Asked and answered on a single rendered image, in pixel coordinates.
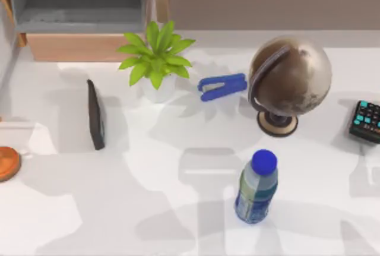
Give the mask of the black upright phone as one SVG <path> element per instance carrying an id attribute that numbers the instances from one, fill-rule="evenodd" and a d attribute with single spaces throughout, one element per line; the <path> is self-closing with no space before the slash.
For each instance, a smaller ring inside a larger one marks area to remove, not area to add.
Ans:
<path id="1" fill-rule="evenodd" d="M 88 88 L 88 120 L 91 139 L 95 150 L 105 147 L 105 127 L 102 112 L 97 98 L 96 87 L 92 80 L 87 79 Z"/>

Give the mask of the pulled-out drawer grey inside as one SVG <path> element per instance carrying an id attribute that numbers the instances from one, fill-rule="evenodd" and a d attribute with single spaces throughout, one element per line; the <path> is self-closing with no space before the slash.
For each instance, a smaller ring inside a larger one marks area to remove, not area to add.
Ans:
<path id="1" fill-rule="evenodd" d="M 147 0 L 11 0 L 24 33 L 142 32 Z"/>

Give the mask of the white box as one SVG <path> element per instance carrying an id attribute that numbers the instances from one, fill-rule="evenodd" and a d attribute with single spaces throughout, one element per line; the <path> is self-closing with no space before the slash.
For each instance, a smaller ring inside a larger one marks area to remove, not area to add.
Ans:
<path id="1" fill-rule="evenodd" d="M 0 122 L 0 146 L 12 147 L 24 159 L 31 159 L 33 152 L 29 141 L 34 132 L 34 123 L 22 121 Z"/>

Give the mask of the pale wooden drawer front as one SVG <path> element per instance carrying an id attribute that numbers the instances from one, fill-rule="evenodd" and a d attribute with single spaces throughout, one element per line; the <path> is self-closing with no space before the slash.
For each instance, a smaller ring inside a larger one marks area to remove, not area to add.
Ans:
<path id="1" fill-rule="evenodd" d="M 26 38 L 40 62 L 121 62 L 130 57 L 117 51 L 127 44 L 122 34 L 28 33 Z"/>

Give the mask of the brown globe on stand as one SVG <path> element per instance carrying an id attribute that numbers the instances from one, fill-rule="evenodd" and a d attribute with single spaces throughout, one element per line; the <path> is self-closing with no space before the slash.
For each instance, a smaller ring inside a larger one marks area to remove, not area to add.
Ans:
<path id="1" fill-rule="evenodd" d="M 333 70 L 324 48 L 310 39 L 279 36 L 258 48 L 248 75 L 248 102 L 260 129 L 272 137 L 297 130 L 298 117 L 328 95 Z"/>

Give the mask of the green plant in white pot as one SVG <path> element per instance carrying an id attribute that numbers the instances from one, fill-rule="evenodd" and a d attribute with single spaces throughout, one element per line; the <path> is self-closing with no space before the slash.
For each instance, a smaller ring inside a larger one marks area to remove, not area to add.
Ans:
<path id="1" fill-rule="evenodd" d="M 170 20 L 161 26 L 150 21 L 145 30 L 145 39 L 133 32 L 123 34 L 126 44 L 117 48 L 128 55 L 119 65 L 119 70 L 129 69 L 130 87 L 141 86 L 145 97 L 154 103 L 170 99 L 175 90 L 176 79 L 189 78 L 188 68 L 192 63 L 182 52 L 196 40 L 175 33 L 175 23 Z"/>

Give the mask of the orange round coaster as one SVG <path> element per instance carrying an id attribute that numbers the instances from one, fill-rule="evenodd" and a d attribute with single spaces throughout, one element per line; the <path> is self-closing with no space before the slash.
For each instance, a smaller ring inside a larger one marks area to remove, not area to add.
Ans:
<path id="1" fill-rule="evenodd" d="M 12 147 L 0 146 L 0 182 L 13 178 L 21 168 L 21 157 Z"/>

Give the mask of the clear bottle with blue cap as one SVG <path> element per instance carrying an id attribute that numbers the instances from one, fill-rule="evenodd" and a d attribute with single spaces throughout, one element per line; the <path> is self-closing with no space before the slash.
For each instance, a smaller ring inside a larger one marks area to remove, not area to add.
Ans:
<path id="1" fill-rule="evenodd" d="M 263 221 L 278 186 L 277 156 L 270 150 L 256 151 L 239 178 L 235 212 L 245 223 Z"/>

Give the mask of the blue stapler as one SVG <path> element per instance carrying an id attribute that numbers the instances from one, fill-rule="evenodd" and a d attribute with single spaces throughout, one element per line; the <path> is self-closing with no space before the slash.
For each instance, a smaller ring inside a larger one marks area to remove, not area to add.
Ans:
<path id="1" fill-rule="evenodd" d="M 222 75 L 203 78 L 198 83 L 202 102 L 215 100 L 247 89 L 245 74 Z"/>

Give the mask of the black calculator with teal keys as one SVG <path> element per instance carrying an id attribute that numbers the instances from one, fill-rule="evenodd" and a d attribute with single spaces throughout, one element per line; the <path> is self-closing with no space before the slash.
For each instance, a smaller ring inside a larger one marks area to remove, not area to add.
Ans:
<path id="1" fill-rule="evenodd" d="M 349 133 L 370 143 L 380 144 L 380 104 L 359 100 L 353 112 Z"/>

